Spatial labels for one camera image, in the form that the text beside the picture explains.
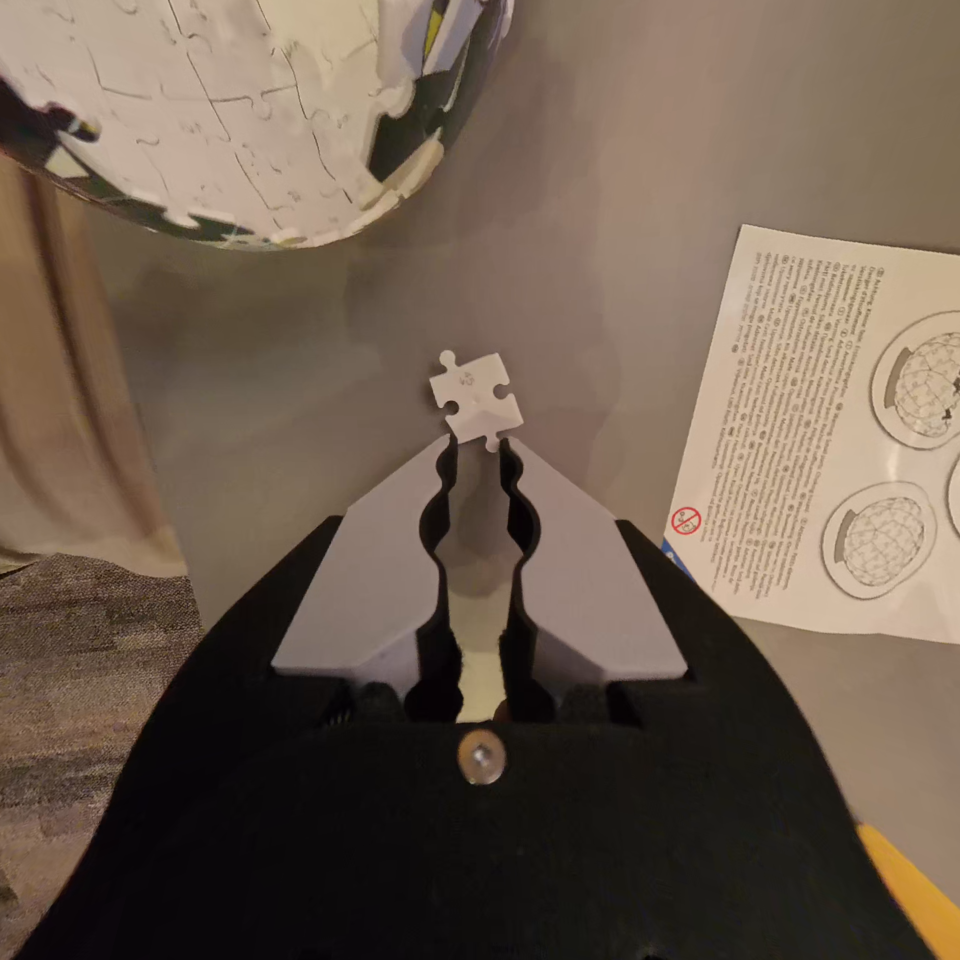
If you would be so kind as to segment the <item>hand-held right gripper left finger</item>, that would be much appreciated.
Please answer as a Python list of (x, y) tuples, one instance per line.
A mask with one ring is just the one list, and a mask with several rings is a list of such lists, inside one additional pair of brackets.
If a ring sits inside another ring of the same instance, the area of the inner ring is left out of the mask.
[(442, 436), (355, 501), (271, 667), (389, 687), (413, 719), (450, 722), (463, 704), (463, 654), (450, 627), (437, 548), (450, 531), (458, 445)]

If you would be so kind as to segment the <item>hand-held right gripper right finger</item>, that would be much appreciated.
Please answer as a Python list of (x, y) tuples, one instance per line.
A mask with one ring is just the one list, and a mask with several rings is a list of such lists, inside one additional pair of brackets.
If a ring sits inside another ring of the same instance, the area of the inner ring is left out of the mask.
[(551, 722), (572, 690), (673, 681), (689, 666), (614, 515), (517, 439), (499, 447), (520, 551), (499, 657), (510, 717)]

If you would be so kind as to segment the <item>white puzzle piece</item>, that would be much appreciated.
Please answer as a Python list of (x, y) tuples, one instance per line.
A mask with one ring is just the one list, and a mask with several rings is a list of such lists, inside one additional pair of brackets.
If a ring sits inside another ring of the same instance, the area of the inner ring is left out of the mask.
[(498, 387), (510, 384), (499, 353), (460, 364), (452, 350), (444, 350), (438, 362), (444, 372), (430, 377), (429, 384), (439, 408), (450, 403), (457, 406), (456, 412), (447, 414), (445, 420), (458, 444), (482, 439), (487, 451), (498, 451), (500, 434), (524, 423), (514, 394), (496, 395)]

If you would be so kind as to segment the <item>partly built puzzle ball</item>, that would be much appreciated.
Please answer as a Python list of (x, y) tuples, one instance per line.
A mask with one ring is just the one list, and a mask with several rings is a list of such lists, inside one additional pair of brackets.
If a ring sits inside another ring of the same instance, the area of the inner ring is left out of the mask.
[(419, 192), (514, 2), (3, 1), (2, 153), (161, 234), (316, 248)]

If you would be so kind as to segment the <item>white instruction sheet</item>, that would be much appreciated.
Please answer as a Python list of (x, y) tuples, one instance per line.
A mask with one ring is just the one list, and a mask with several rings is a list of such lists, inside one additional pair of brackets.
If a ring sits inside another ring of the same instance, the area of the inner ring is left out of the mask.
[(958, 252), (743, 225), (662, 549), (730, 615), (959, 641)]

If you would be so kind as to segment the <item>yellow box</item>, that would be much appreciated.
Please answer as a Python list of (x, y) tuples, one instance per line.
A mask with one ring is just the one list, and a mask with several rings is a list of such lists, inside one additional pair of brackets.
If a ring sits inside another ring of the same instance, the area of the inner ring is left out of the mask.
[(857, 833), (874, 868), (907, 919), (938, 959), (959, 958), (959, 907), (873, 826)]

